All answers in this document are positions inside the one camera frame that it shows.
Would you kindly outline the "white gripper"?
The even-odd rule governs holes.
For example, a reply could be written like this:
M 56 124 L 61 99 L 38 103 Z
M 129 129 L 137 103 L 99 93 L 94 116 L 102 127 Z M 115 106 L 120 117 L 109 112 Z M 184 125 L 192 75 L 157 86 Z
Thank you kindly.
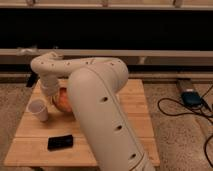
M 60 88 L 58 78 L 53 75 L 40 77 L 40 89 L 45 96 L 54 96 Z

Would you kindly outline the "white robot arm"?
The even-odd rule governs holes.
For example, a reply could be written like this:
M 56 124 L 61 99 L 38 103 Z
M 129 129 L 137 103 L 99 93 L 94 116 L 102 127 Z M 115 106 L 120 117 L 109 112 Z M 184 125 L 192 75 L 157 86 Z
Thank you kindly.
M 121 59 L 65 60 L 49 52 L 34 58 L 30 66 L 48 97 L 58 93 L 60 76 L 68 78 L 69 103 L 101 171 L 155 171 L 116 97 L 129 76 Z

